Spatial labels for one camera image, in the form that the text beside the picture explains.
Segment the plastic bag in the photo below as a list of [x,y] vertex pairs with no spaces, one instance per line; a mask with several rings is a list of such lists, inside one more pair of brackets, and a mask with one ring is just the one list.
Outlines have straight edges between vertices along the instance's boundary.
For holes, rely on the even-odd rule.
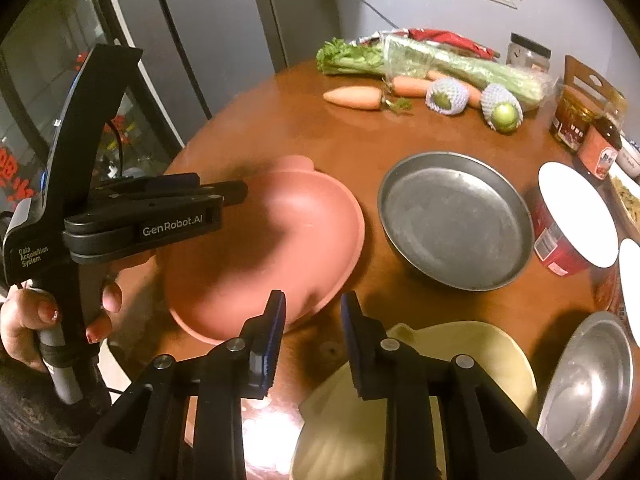
[[538,108],[556,91],[558,78],[543,72],[459,56],[409,38],[388,35],[383,41],[385,74],[389,81],[397,75],[426,78],[430,70],[437,70],[479,90],[498,83],[516,97],[524,111]]

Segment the orange carrot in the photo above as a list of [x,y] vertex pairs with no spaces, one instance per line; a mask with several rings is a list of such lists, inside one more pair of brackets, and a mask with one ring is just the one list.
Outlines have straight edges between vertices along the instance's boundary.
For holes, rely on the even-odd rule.
[[480,109],[480,98],[482,97],[482,92],[479,91],[475,86],[467,83],[466,81],[460,81],[455,77],[451,77],[450,75],[443,74],[442,72],[437,72],[436,70],[429,70],[427,77],[432,81],[437,81],[438,79],[451,78],[458,81],[462,84],[467,90],[469,90],[469,106],[473,108]]
[[433,84],[432,81],[399,75],[393,78],[391,87],[394,94],[400,97],[425,97]]
[[325,92],[322,97],[334,105],[356,110],[382,110],[383,107],[387,107],[399,112],[411,108],[409,99],[391,102],[385,98],[382,90],[375,86],[341,86]]
[[325,92],[325,101],[356,110],[380,110],[382,90],[375,86],[341,86]]

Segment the metal plate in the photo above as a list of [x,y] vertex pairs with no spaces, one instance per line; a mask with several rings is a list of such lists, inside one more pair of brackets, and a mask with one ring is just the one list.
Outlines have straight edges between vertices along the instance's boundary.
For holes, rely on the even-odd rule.
[[421,153],[396,164],[380,187],[378,212],[412,266],[462,290],[512,282],[533,248],[522,197],[493,168],[459,153]]
[[538,431],[576,480],[595,480],[631,402],[633,360],[622,322],[610,312],[584,320],[564,348]]

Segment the lime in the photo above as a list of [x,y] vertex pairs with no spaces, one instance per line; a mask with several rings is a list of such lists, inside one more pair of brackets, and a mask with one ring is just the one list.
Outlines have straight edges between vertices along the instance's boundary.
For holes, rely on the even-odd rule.
[[443,110],[451,110],[451,99],[444,92],[434,92],[433,96],[431,96],[433,102],[436,106],[442,108]]
[[518,127],[520,117],[517,108],[511,103],[501,103],[491,112],[491,122],[496,131],[510,134]]

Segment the hand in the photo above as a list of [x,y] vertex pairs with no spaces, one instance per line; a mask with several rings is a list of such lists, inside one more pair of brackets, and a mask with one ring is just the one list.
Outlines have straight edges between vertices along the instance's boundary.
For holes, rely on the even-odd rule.
[[[145,263],[152,255],[151,251],[134,254],[129,258],[118,260],[111,265],[111,272],[118,272],[127,267],[135,267]],[[15,285],[9,290],[6,303],[0,309],[0,336],[4,349],[10,357],[16,359],[29,368],[39,372],[47,369],[40,357],[35,344],[33,330],[52,328],[60,322],[60,310],[56,300],[49,294],[43,294],[28,288],[17,288]],[[105,339],[112,330],[109,314],[116,313],[122,305],[122,292],[113,281],[107,280],[102,288],[103,313],[86,328],[86,338],[89,343],[96,343]]]

